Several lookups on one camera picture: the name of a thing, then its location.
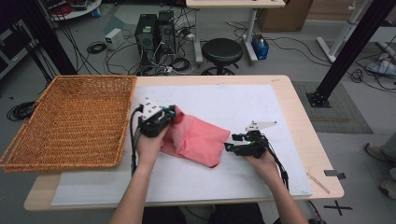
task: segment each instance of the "red cloth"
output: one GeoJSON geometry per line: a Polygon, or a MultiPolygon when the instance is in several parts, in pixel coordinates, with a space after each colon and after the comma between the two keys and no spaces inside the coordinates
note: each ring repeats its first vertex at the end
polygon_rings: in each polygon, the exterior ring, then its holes
{"type": "Polygon", "coordinates": [[[229,135],[230,131],[186,115],[176,106],[176,116],[163,138],[161,151],[214,168],[220,163],[229,135]]]}

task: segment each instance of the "stool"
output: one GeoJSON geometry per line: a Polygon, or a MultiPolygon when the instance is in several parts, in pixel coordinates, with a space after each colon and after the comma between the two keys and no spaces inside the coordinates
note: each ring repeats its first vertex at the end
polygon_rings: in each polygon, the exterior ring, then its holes
{"type": "Polygon", "coordinates": [[[207,68],[201,73],[201,76],[235,75],[233,71],[224,66],[233,64],[236,68],[239,68],[236,62],[241,60],[243,51],[241,46],[231,39],[216,38],[204,44],[202,54],[216,67],[207,68]],[[216,74],[210,72],[214,69],[216,69],[216,74]]]}

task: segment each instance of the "white paper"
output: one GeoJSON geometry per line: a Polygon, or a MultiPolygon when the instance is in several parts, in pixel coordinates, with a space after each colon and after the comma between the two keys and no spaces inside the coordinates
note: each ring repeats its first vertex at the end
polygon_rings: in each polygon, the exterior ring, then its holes
{"type": "MultiPolygon", "coordinates": [[[[290,194],[312,194],[288,126],[270,85],[205,85],[136,87],[132,109],[144,98],[161,105],[178,105],[186,114],[232,133],[245,133],[253,120],[276,121],[262,130],[289,173],[290,194]]],[[[53,206],[117,204],[131,178],[129,132],[121,166],[101,171],[63,172],[53,206]]],[[[242,158],[225,150],[213,169],[160,153],[148,188],[148,203],[191,203],[271,199],[270,190],[242,158]]]]}

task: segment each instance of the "white table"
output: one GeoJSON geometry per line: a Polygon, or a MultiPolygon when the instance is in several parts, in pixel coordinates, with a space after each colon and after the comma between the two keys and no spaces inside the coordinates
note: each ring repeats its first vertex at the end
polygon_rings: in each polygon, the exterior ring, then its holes
{"type": "Polygon", "coordinates": [[[56,15],[52,15],[51,19],[53,21],[65,21],[65,20],[70,20],[76,17],[80,17],[83,16],[85,14],[88,14],[90,12],[92,12],[94,9],[98,8],[100,6],[100,4],[102,3],[102,0],[95,0],[94,2],[88,1],[87,4],[87,9],[85,10],[74,10],[72,12],[70,12],[70,14],[65,15],[65,16],[56,16],[56,15]]]}
{"type": "MultiPolygon", "coordinates": [[[[291,138],[297,153],[307,172],[312,195],[299,200],[323,198],[340,198],[344,195],[343,188],[336,176],[326,176],[324,170],[332,170],[332,165],[318,140],[318,136],[306,115],[304,108],[285,76],[218,76],[218,77],[139,77],[137,86],[174,86],[174,85],[213,85],[224,84],[269,84],[273,87],[276,99],[288,124],[291,138]]],[[[61,179],[60,173],[42,174],[35,181],[24,207],[30,211],[45,211],[65,209],[51,206],[55,191],[61,179]]],[[[251,202],[271,201],[271,199],[250,200],[251,202]]],[[[228,203],[246,202],[241,199],[230,200],[228,203]]],[[[207,202],[188,202],[188,204],[203,204],[207,202]]],[[[92,205],[90,208],[103,207],[92,205]]]]}
{"type": "Polygon", "coordinates": [[[194,37],[194,50],[195,61],[202,63],[204,61],[201,50],[201,43],[199,38],[200,32],[200,13],[199,9],[204,7],[249,7],[252,8],[248,19],[247,33],[244,35],[243,40],[247,53],[250,58],[250,63],[258,61],[256,53],[251,47],[251,35],[253,32],[254,21],[256,20],[257,8],[277,8],[284,7],[283,0],[186,0],[187,7],[195,8],[195,37],[194,37]]]}

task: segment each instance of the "person's leg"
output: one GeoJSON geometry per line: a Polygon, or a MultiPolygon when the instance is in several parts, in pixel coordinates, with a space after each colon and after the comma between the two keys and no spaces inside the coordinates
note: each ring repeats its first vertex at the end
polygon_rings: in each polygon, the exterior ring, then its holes
{"type": "Polygon", "coordinates": [[[396,163],[396,133],[384,145],[368,143],[366,151],[378,160],[396,163]]]}
{"type": "Polygon", "coordinates": [[[264,224],[257,203],[217,204],[208,224],[264,224]]]}
{"type": "Polygon", "coordinates": [[[186,217],[178,207],[145,207],[143,224],[187,224],[186,217]]]}
{"type": "Polygon", "coordinates": [[[396,159],[396,133],[384,144],[382,150],[387,156],[396,159]]]}
{"type": "Polygon", "coordinates": [[[396,167],[391,169],[389,173],[392,179],[387,179],[383,181],[379,185],[379,188],[385,195],[387,195],[391,199],[396,199],[396,167]]]}

